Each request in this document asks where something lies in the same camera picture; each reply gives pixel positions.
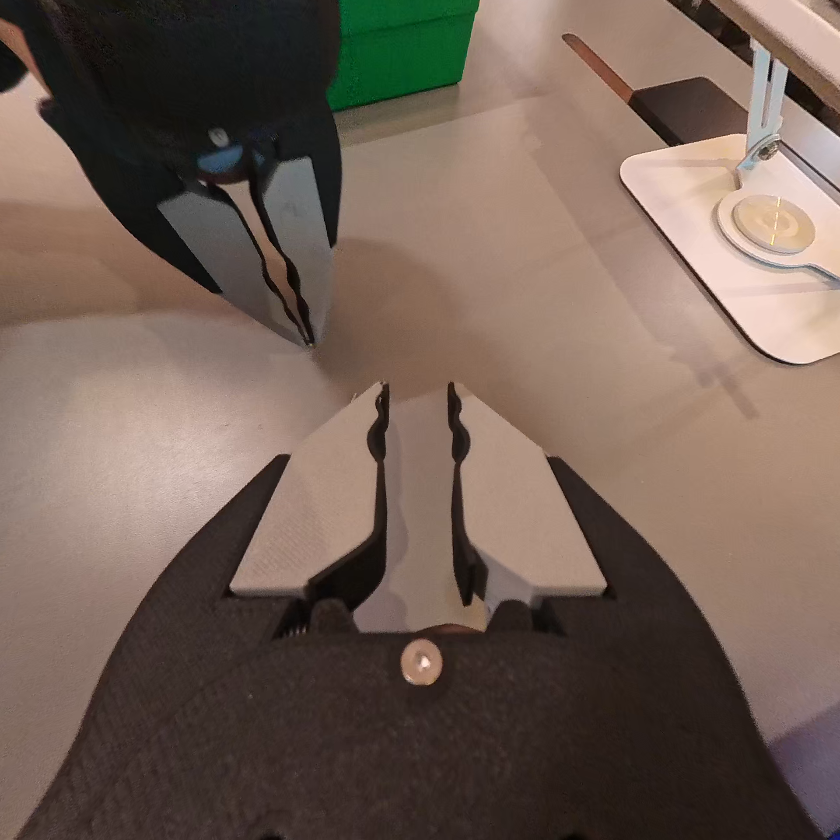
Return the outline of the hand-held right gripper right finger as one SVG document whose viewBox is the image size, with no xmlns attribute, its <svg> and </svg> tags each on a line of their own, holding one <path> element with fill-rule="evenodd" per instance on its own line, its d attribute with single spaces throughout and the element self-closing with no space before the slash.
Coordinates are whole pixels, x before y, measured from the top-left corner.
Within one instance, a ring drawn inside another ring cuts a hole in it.
<svg viewBox="0 0 840 840">
<path fill-rule="evenodd" d="M 601 596 L 606 579 L 543 449 L 462 384 L 447 388 L 453 566 L 464 606 Z"/>
</svg>

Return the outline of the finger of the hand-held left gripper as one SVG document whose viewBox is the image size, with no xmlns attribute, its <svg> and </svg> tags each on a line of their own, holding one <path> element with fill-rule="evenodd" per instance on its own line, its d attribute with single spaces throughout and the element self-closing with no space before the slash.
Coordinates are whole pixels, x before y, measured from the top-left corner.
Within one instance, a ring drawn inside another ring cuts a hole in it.
<svg viewBox="0 0 840 840">
<path fill-rule="evenodd" d="M 215 184 L 188 184 L 158 210 L 233 307 L 283 340 L 308 344 L 237 204 Z"/>
<path fill-rule="evenodd" d="M 304 336 L 317 346 L 328 327 L 334 259 L 311 158 L 268 161 L 256 169 L 255 189 L 266 233 L 287 264 Z"/>
</svg>

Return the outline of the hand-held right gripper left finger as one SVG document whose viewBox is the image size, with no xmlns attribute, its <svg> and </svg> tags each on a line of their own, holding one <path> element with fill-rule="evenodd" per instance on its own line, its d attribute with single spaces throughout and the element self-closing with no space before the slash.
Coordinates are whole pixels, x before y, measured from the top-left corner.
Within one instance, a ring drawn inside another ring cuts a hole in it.
<svg viewBox="0 0 840 840">
<path fill-rule="evenodd" d="M 390 388 L 357 395 L 289 456 L 229 589 L 240 597 L 335 599 L 355 611 L 386 567 Z"/>
</svg>

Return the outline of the green plastic bin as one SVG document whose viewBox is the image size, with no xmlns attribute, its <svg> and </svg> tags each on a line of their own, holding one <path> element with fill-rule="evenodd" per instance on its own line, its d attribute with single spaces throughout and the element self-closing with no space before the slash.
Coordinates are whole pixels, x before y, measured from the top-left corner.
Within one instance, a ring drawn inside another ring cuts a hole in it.
<svg viewBox="0 0 840 840">
<path fill-rule="evenodd" d="M 478 1 L 341 1 L 333 112 L 460 83 Z"/>
</svg>

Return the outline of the brown table strip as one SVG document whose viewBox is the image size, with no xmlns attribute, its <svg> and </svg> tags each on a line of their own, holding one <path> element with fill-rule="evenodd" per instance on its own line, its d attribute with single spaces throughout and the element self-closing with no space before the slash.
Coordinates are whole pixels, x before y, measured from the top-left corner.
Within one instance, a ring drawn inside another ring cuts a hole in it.
<svg viewBox="0 0 840 840">
<path fill-rule="evenodd" d="M 629 104 L 634 89 L 622 79 L 582 38 L 572 33 L 562 36 L 563 42 L 625 103 Z"/>
</svg>

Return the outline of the black flat pad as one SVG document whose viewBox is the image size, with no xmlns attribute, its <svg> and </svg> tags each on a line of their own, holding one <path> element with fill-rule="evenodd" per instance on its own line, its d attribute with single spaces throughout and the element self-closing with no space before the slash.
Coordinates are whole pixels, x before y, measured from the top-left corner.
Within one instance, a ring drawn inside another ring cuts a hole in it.
<svg viewBox="0 0 840 840">
<path fill-rule="evenodd" d="M 747 111 L 706 77 L 635 90 L 628 106 L 670 147 L 744 134 L 748 125 Z"/>
</svg>

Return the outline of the white panel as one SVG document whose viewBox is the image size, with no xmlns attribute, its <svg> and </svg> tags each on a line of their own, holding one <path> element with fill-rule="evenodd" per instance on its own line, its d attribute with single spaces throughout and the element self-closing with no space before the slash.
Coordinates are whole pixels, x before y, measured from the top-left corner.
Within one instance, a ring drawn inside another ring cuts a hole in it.
<svg viewBox="0 0 840 840">
<path fill-rule="evenodd" d="M 839 4 L 835 1 L 710 1 L 839 110 Z"/>
</svg>

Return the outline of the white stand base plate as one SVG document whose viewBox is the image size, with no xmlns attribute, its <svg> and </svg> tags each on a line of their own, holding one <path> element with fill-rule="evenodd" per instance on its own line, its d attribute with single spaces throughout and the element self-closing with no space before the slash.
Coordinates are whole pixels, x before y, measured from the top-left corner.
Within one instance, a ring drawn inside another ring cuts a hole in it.
<svg viewBox="0 0 840 840">
<path fill-rule="evenodd" d="M 625 159 L 625 188 L 733 325 L 791 365 L 839 352 L 838 186 L 781 138 L 787 67 L 754 39 L 748 125 Z"/>
</svg>

